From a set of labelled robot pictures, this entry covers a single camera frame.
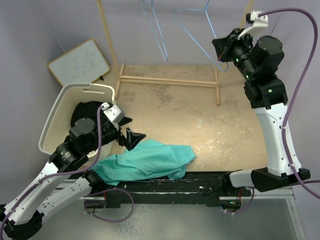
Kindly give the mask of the blue wire hanger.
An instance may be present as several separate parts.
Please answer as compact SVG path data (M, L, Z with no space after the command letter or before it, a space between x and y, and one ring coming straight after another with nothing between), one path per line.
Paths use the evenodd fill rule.
M157 16L155 2L153 0L140 0L139 5L149 24L149 27L155 38L156 44L158 45L162 58L165 62L167 62L168 52L163 36L163 31Z
M212 40L217 39L215 26L209 14L210 1L203 1L198 7L176 7L172 10L176 22L190 37L204 56L221 72L229 69L228 63L217 60Z

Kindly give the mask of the teal t shirt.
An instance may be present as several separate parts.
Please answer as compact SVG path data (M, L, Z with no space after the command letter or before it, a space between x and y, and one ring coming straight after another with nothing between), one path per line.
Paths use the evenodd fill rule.
M140 142L134 149L113 154L96 163L94 170L107 185L161 177L183 178L187 165L196 159L189 145L163 144L153 139Z

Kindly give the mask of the black t shirt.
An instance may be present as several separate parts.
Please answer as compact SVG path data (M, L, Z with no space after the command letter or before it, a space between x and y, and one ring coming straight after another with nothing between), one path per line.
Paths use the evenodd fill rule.
M97 111L102 104L100 101L80 102L72 113L70 127L84 127L89 130L97 129Z

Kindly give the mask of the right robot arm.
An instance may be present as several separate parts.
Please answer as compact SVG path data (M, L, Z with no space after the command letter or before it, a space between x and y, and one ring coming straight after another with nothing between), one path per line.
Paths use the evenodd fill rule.
M289 125L285 123L288 96L285 84L276 71L283 60L282 42L269 35L253 44L250 34L235 28L228 36L213 39L217 59L232 62L245 79L244 93L257 116L267 151L267 166L251 170L236 170L225 174L222 190L228 196L240 188L255 188L260 192L287 187L311 178L303 168L293 145Z

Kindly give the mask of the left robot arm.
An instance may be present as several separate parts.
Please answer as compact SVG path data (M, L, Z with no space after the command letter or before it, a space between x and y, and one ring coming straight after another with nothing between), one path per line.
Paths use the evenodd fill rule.
M100 152L110 142L134 149L146 135L130 128L123 135L121 126L131 121L129 117L105 124L90 118L76 121L33 182L10 203L0 206L0 233L14 240L28 240L48 218L70 203L101 194L102 178L90 166L80 167L89 160L88 153Z

